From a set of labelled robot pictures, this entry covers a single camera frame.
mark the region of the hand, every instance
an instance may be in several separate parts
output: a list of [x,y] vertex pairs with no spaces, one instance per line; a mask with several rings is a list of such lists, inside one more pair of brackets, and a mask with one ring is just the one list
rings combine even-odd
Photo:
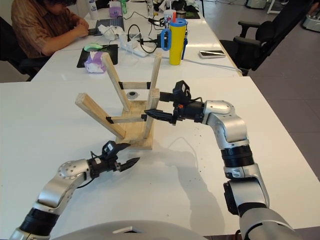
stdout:
[[76,37],[79,38],[88,36],[89,34],[88,28],[82,24],[77,25],[72,31],[75,33]]
[[89,29],[89,23],[87,23],[86,20],[84,20],[83,18],[79,18],[79,20],[76,22],[76,25],[83,25],[86,27],[86,29]]

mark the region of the smartphone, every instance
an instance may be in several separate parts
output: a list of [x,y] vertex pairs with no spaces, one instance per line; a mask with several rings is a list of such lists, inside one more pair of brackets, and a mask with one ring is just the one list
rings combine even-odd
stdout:
[[226,54],[222,50],[204,50],[199,51],[199,56],[202,59],[224,58]]
[[101,36],[101,32],[97,28],[91,28],[88,30],[89,31],[89,36]]

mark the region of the white table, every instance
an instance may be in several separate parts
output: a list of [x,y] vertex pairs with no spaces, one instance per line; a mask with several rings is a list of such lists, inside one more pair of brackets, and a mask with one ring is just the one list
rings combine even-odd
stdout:
[[[176,81],[159,80],[157,87],[170,92]],[[293,228],[320,226],[320,183],[252,80],[186,82],[193,97],[229,101],[245,120],[271,208]],[[90,151],[100,154],[103,144],[115,139],[74,104],[84,92],[112,116],[121,114],[107,79],[0,84],[0,239],[22,223],[60,164],[88,159]],[[146,91],[139,93],[140,99],[147,98]],[[159,109],[173,110],[164,102]],[[52,237],[118,220],[170,222],[203,236],[233,234],[239,228],[238,217],[227,210],[227,179],[210,127],[190,120],[176,126],[156,121],[152,151],[125,150],[119,155],[123,161],[133,157],[141,159],[131,169],[103,173],[75,191]]]
[[[145,3],[128,2],[128,13],[125,18],[131,16],[133,11],[141,13],[147,16],[147,7]],[[108,18],[108,9],[100,9],[99,15],[101,18]],[[185,59],[198,61],[201,63],[211,63],[223,66],[234,67],[233,62],[228,58],[215,58],[215,59],[201,59],[198,56],[200,50],[220,50],[222,47],[215,34],[210,29],[207,22],[201,17],[201,19],[188,19],[188,45],[185,50]],[[90,28],[94,28],[96,25],[95,20],[89,20]],[[124,20],[124,28],[128,31],[132,24],[137,24],[142,35],[146,38],[149,34],[151,24],[142,16],[134,14],[132,18]],[[156,38],[157,34],[161,31],[155,31],[152,28],[151,38]],[[76,42],[72,43],[68,47],[56,52],[48,63],[41,69],[41,71],[32,80],[37,81],[75,81],[75,80],[96,80],[104,79],[103,74],[87,74],[84,68],[76,68],[81,50],[88,43],[109,44],[109,41],[101,36],[88,36],[80,38]],[[117,44],[119,41],[114,41],[111,44]],[[156,53],[160,52],[164,57],[169,56],[169,51],[163,51],[157,49]],[[118,53],[119,63],[115,66],[120,79],[122,81],[146,81],[149,80],[152,73],[152,65],[154,58],[148,56],[141,58],[138,56],[132,56],[130,52],[127,52],[119,48]],[[185,78],[207,78],[207,77],[238,77],[239,72],[223,69],[213,66],[199,65],[191,62],[182,62],[179,66],[173,66],[169,64],[168,59],[163,59],[159,79],[185,79]]]

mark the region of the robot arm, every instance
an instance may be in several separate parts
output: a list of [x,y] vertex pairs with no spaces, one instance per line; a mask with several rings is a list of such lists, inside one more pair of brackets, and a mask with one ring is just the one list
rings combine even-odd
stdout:
[[11,235],[10,240],[48,240],[59,216],[77,188],[85,187],[99,177],[100,173],[125,171],[139,158],[132,158],[124,164],[117,162],[117,153],[130,146],[128,143],[116,144],[108,141],[102,154],[91,153],[91,159],[80,159],[63,163],[56,175],[39,194],[23,223]]
[[300,237],[275,211],[270,201],[258,164],[254,162],[245,122],[226,101],[206,102],[191,99],[190,88],[184,81],[176,83],[173,93],[160,93],[160,101],[173,102],[173,114],[157,109],[145,113],[173,125],[185,119],[213,129],[224,162],[223,184],[228,210],[238,215],[244,240],[299,240]]

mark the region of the yellow water bottle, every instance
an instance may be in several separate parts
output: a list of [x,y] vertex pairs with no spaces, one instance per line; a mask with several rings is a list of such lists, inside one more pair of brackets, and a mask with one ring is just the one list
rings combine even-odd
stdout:
[[[179,65],[181,62],[182,52],[185,47],[187,24],[185,19],[177,18],[175,22],[170,22],[169,29],[165,28],[161,32],[161,48],[165,51],[169,50],[169,63],[171,65]],[[168,34],[167,47],[165,47],[166,33]]]

